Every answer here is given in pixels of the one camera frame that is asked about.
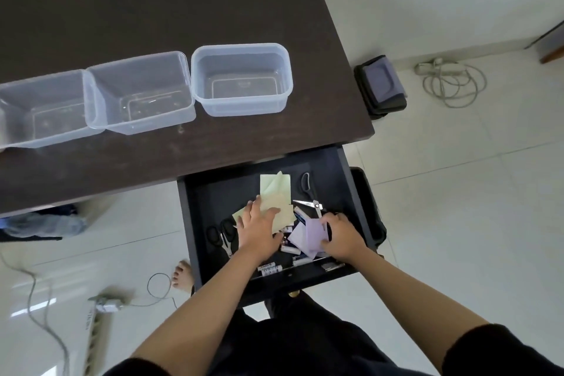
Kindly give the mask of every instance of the person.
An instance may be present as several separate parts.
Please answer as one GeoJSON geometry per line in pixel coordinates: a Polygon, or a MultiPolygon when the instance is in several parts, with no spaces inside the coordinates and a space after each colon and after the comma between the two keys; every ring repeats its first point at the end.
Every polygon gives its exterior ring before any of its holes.
{"type": "MultiPolygon", "coordinates": [[[[106,376],[422,375],[397,367],[359,327],[340,320],[306,293],[265,302],[271,319],[257,322],[237,309],[252,273],[277,251],[271,234],[279,209],[249,202],[237,220],[239,250],[198,292],[106,376]]],[[[331,241],[323,249],[354,266],[443,376],[564,374],[507,328],[412,278],[377,253],[343,214],[327,213],[331,241]]],[[[191,268],[180,262],[173,286],[190,291],[191,268]]]]}

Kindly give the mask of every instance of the desk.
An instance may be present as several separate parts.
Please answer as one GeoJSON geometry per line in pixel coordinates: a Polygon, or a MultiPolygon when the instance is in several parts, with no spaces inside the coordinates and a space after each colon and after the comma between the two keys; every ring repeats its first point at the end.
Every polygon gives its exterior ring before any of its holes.
{"type": "Polygon", "coordinates": [[[281,113],[110,131],[0,154],[0,215],[370,137],[324,0],[2,0],[0,83],[201,45],[277,42],[294,90],[281,113]]]}

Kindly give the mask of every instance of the scissors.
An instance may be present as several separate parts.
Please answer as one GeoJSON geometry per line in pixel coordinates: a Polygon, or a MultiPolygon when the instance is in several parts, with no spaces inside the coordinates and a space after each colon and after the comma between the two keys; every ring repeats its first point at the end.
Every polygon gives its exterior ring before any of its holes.
{"type": "Polygon", "coordinates": [[[300,188],[302,189],[302,192],[310,199],[310,201],[298,201],[297,199],[293,199],[293,201],[298,204],[307,205],[308,207],[315,209],[318,218],[321,218],[321,210],[323,209],[323,205],[315,199],[313,191],[311,189],[310,180],[311,174],[307,171],[303,173],[302,177],[300,178],[300,188]]]}
{"type": "Polygon", "coordinates": [[[231,242],[227,240],[226,235],[226,226],[228,225],[231,226],[232,222],[227,219],[222,220],[219,223],[219,229],[215,225],[208,227],[206,230],[206,236],[212,245],[221,247],[227,253],[227,257],[232,258],[233,252],[231,251],[231,242]]]}

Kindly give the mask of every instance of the baseboard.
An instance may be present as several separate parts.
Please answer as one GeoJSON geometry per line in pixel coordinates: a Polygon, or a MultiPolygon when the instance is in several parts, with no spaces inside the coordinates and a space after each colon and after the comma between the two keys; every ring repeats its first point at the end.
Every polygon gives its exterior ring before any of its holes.
{"type": "Polygon", "coordinates": [[[391,60],[391,63],[394,65],[396,70],[406,70],[413,68],[418,63],[425,63],[437,57],[441,57],[446,61],[459,61],[462,59],[485,57],[488,55],[503,54],[504,52],[524,49],[535,39],[537,39],[537,36],[527,37],[525,39],[508,40],[499,43],[490,43],[486,45],[470,46],[468,48],[453,49],[434,54],[393,59],[391,60]]]}

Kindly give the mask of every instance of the forearm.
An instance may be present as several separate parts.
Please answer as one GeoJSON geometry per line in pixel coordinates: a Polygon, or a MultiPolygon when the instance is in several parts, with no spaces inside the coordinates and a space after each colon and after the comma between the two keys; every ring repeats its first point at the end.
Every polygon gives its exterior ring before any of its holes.
{"type": "Polygon", "coordinates": [[[172,376],[204,375],[258,264],[245,250],[234,253],[132,356],[150,360],[172,376]]]}
{"type": "Polygon", "coordinates": [[[359,251],[351,264],[363,274],[439,372],[446,352],[455,341],[470,329],[488,323],[368,248],[359,251]]]}

